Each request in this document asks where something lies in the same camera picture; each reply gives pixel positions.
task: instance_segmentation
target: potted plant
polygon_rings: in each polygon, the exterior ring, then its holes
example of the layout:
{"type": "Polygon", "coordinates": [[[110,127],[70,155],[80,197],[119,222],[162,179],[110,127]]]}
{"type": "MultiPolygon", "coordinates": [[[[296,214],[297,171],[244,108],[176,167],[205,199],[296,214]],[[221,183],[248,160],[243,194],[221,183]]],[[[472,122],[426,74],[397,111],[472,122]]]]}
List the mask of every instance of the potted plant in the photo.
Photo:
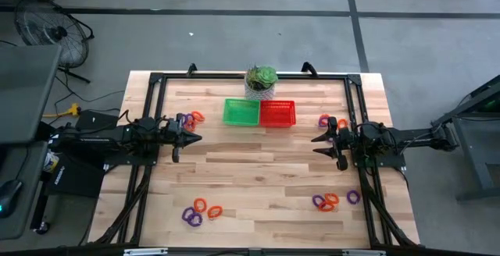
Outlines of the potted plant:
{"type": "Polygon", "coordinates": [[[273,67],[253,66],[245,74],[245,97],[249,100],[271,100],[277,81],[278,75],[273,67]]]}

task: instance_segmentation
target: succulent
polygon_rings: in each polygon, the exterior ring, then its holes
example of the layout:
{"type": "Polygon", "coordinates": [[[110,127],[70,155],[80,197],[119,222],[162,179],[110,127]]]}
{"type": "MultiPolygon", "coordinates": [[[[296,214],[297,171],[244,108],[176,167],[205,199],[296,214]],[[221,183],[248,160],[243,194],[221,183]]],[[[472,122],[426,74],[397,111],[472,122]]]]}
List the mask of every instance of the succulent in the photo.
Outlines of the succulent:
{"type": "Polygon", "coordinates": [[[270,66],[253,66],[247,72],[247,84],[254,91],[264,91],[278,81],[276,70],[270,66]]]}

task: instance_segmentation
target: red basket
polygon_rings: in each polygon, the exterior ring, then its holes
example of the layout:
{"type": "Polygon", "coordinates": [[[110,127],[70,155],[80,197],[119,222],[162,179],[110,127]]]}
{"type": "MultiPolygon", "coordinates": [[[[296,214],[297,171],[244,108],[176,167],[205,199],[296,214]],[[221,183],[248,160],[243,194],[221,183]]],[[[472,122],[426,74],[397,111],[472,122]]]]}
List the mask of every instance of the red basket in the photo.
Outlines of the red basket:
{"type": "Polygon", "coordinates": [[[267,127],[290,127],[295,125],[295,102],[261,101],[260,125],[267,127]]]}

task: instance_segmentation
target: green basket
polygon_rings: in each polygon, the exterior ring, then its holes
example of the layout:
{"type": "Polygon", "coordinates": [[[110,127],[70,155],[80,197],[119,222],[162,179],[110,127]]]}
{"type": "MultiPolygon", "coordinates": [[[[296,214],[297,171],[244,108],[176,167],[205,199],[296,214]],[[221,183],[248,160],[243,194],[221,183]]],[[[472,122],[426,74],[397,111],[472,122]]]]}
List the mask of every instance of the green basket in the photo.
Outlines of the green basket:
{"type": "Polygon", "coordinates": [[[237,126],[258,126],[260,102],[243,99],[226,99],[224,123],[237,126]]]}

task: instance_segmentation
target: desk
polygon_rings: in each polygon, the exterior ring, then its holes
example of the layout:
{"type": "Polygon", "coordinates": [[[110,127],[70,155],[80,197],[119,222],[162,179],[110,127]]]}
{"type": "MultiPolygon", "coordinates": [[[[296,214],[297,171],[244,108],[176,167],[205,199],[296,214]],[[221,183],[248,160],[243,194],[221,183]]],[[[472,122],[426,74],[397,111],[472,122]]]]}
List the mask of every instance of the desk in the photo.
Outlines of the desk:
{"type": "MultiPolygon", "coordinates": [[[[131,119],[141,117],[149,74],[130,72],[122,112],[130,110],[131,119]]],[[[362,85],[370,120],[390,126],[381,75],[363,74],[362,85]]],[[[157,93],[154,95],[152,111],[157,93]]],[[[168,81],[163,114],[174,117],[178,112],[202,112],[206,121],[195,132],[203,140],[186,147],[177,164],[170,157],[172,148],[161,148],[149,185],[140,245],[369,247],[363,205],[350,205],[345,196],[351,189],[359,190],[356,169],[350,165],[348,170],[338,171],[335,161],[312,152],[327,143],[310,142],[324,132],[317,126],[321,113],[348,118],[343,83],[278,81],[275,99],[294,100],[296,105],[297,124],[290,129],[224,125],[224,99],[243,97],[243,80],[168,81]],[[339,195],[336,212],[318,212],[313,206],[311,196],[326,192],[339,195]],[[204,197],[209,206],[222,205],[223,215],[209,221],[204,214],[203,224],[191,228],[180,216],[196,197],[204,197]]],[[[99,238],[122,209],[129,173],[130,167],[122,165],[105,176],[90,241],[99,238]]],[[[418,242],[404,179],[385,168],[380,169],[380,178],[388,211],[410,239],[418,242]]],[[[380,219],[377,214],[374,218],[381,239],[380,219]]]]}

